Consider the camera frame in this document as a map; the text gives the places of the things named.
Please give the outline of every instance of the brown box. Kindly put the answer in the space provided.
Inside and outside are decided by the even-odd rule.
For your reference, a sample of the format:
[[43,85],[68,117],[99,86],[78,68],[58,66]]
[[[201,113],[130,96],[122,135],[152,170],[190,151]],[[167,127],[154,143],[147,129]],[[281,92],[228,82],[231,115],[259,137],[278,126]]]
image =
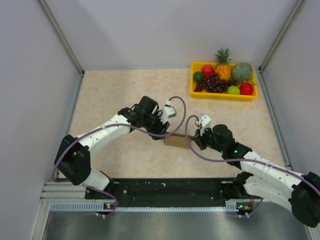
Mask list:
[[[188,140],[191,143],[191,135],[188,135]],[[164,138],[164,144],[168,146],[174,146],[178,148],[190,149],[189,145],[186,141],[186,137],[184,134],[174,133],[170,136],[166,136]]]

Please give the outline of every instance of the yellow bin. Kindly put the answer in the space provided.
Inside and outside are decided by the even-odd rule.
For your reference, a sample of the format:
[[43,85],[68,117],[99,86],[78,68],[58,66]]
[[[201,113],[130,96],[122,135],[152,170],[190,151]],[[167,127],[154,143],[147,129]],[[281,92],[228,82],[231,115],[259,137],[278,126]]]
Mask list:
[[[241,102],[251,102],[253,99],[258,97],[258,88],[257,88],[257,79],[256,79],[256,71],[253,69],[252,78],[247,82],[253,84],[253,93],[252,95],[241,95],[241,94],[227,94],[227,93],[211,93],[203,90],[202,92],[195,92],[195,88],[197,83],[194,81],[193,75],[195,72],[201,72],[201,69],[204,65],[211,65],[214,69],[217,66],[216,62],[202,62],[202,61],[194,61],[191,63],[191,76],[190,76],[190,93],[191,97],[196,99],[218,99],[218,100],[231,100],[231,101],[241,101]],[[235,63],[229,64],[232,68],[236,65]]]

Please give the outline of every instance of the green melon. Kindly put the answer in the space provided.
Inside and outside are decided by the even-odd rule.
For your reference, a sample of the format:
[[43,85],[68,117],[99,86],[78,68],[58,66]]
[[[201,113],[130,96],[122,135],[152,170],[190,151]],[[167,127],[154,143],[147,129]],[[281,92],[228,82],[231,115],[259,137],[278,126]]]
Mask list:
[[248,62],[240,62],[232,68],[232,78],[238,83],[249,80],[253,73],[252,66]]

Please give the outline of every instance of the beige tabletop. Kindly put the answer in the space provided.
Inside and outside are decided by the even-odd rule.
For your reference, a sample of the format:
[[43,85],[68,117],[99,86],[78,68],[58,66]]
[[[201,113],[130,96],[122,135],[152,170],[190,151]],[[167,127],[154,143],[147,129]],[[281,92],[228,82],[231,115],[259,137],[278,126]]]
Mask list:
[[[283,166],[283,160],[267,106],[259,88],[259,97],[252,102],[196,99],[190,95],[190,69],[132,69],[87,71],[81,87],[71,134],[88,132],[112,118],[120,109],[138,103],[149,96],[160,108],[171,96],[185,100],[187,116],[202,113],[212,119],[212,127],[225,124],[233,137],[264,158]],[[178,99],[171,102],[177,117],[170,119],[173,130],[183,116],[183,105]],[[196,126],[188,127],[193,135]],[[178,133],[184,133],[184,126]],[[206,149],[202,155],[222,159],[221,154]],[[235,177],[240,170],[227,163],[211,163],[195,156],[190,149],[164,145],[163,140],[152,140],[138,131],[121,136],[91,156],[91,167],[111,178],[194,178]]]

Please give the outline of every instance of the white wall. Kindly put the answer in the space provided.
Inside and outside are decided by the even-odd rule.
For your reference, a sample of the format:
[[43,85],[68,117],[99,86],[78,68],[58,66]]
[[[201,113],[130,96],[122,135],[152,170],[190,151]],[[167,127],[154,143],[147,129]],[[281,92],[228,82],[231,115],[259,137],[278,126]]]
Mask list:
[[36,0],[0,7],[0,239],[28,239],[79,76]]
[[297,171],[320,174],[320,1],[306,1],[265,80]]
[[261,65],[296,0],[47,0],[85,70]]

